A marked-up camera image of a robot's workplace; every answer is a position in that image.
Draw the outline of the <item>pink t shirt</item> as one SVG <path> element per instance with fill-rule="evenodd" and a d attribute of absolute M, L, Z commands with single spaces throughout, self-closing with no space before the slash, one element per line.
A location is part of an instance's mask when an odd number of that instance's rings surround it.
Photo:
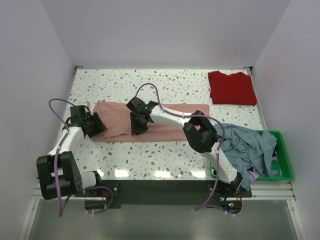
<path fill-rule="evenodd" d="M 153 122 L 147 123 L 147 130 L 133 135 L 131 130 L 131 111 L 126 104 L 118 102 L 98 101 L 95 112 L 102 120 L 107 130 L 91 138 L 95 142 L 176 142 L 186 141 L 183 132 L 184 123 L 188 118 L 178 118 L 170 115 L 156 106 L 151 111 Z"/>

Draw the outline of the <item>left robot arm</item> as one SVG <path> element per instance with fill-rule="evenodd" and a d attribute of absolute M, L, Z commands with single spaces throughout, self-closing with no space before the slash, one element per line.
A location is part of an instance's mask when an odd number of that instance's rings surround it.
<path fill-rule="evenodd" d="M 57 185 L 62 197 L 79 194 L 85 189 L 92 196 L 103 192 L 104 184 L 98 172 L 81 173 L 74 152 L 83 139 L 91 139 L 106 130 L 98 113 L 90 112 L 87 103 L 70 107 L 70 117 L 57 145 L 36 161 L 41 194 L 45 200 L 58 197 Z"/>

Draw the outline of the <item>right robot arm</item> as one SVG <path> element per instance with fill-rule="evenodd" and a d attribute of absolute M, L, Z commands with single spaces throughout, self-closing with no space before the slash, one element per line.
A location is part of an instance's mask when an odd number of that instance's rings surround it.
<path fill-rule="evenodd" d="M 160 105 L 155 101 L 143 102 L 133 97 L 126 107 L 130 110 L 131 134 L 140 135 L 148 130 L 148 123 L 160 123 L 182 130 L 189 146 L 197 153 L 203 154 L 216 170 L 218 184 L 230 197 L 241 190 L 243 177 L 232 166 L 222 150 L 221 141 L 209 117 L 197 110 L 195 113 L 176 111 Z"/>

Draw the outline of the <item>folded red t shirt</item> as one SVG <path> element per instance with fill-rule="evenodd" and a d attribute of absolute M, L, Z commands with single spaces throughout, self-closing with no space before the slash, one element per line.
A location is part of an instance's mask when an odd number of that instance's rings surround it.
<path fill-rule="evenodd" d="M 256 105 L 257 98 L 251 77 L 243 72 L 227 75 L 220 71 L 208 73 L 210 98 L 216 105 Z"/>

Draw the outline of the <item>blue grey t shirt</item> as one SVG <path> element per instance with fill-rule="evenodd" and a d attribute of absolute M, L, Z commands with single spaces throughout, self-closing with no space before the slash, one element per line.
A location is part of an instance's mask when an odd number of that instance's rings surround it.
<path fill-rule="evenodd" d="M 256 130 L 246 127 L 224 124 L 221 128 L 215 124 L 218 138 L 224 137 L 221 149 L 231 165 L 243 177 L 241 187 L 249 190 L 251 175 L 248 171 L 258 176 L 277 177 L 279 171 L 272 169 L 273 153 L 277 146 L 277 139 L 268 131 L 259 134 Z"/>

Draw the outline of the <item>lavender garment in bin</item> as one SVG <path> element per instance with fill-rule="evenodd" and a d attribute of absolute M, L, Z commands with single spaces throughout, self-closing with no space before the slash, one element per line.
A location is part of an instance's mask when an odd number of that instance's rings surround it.
<path fill-rule="evenodd" d="M 250 181 L 252 181 L 252 182 L 256 181 L 260 177 L 259 174 L 255 173 L 254 171 L 251 171 L 251 170 L 248 170 L 247 173 L 249 175 Z"/>

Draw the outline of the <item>green plastic bin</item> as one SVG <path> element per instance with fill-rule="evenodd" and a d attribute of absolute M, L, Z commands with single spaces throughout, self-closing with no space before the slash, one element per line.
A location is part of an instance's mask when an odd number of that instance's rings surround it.
<path fill-rule="evenodd" d="M 267 130 L 255 130 L 259 134 L 262 134 L 263 131 Z M 293 180 L 293 171 L 291 167 L 291 163 L 289 160 L 289 156 L 287 153 L 287 149 L 285 146 L 285 142 L 283 139 L 282 134 L 279 131 L 267 131 L 274 135 L 277 139 L 277 145 L 275 147 L 275 150 L 272 154 L 272 164 L 271 168 L 273 170 L 279 171 L 279 176 L 275 177 L 268 177 L 268 176 L 260 176 L 258 180 L 266 180 L 266 181 L 291 181 Z"/>

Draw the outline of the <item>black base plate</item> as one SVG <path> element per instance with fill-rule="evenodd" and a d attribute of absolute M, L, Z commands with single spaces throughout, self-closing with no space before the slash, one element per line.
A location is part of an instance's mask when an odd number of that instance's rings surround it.
<path fill-rule="evenodd" d="M 214 180 L 103 180 L 110 189 L 77 193 L 87 210 L 120 209 L 123 205 L 200 206 L 210 196 Z"/>

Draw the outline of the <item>aluminium frame rail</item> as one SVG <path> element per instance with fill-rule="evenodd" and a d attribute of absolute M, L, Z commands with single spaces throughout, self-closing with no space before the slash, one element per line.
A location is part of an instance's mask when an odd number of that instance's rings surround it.
<path fill-rule="evenodd" d="M 187 205 L 124 205 L 91 215 L 84 198 L 69 200 L 62 217 L 57 202 L 43 200 L 36 185 L 22 240 L 304 240 L 292 186 L 256 181 L 236 216 Z"/>

